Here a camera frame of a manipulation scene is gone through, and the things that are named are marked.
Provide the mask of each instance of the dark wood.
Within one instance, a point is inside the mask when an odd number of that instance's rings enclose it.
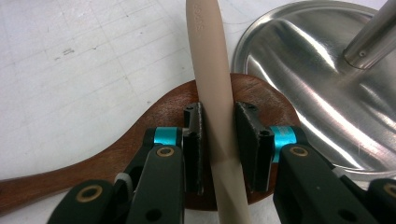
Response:
[[[252,76],[232,75],[233,97],[256,105],[264,125],[300,125],[289,101],[266,82]],[[122,172],[140,148],[148,127],[183,126],[183,108],[198,102],[195,82],[185,83],[169,91],[155,103],[119,140],[99,154],[56,171],[0,182],[0,215],[50,195],[65,191],[87,179],[113,181]],[[186,195],[186,207],[215,210],[216,199],[210,167],[205,153],[205,193],[203,196]],[[275,185],[276,166],[273,166],[267,193],[248,193],[248,201],[255,203],[271,194]]]

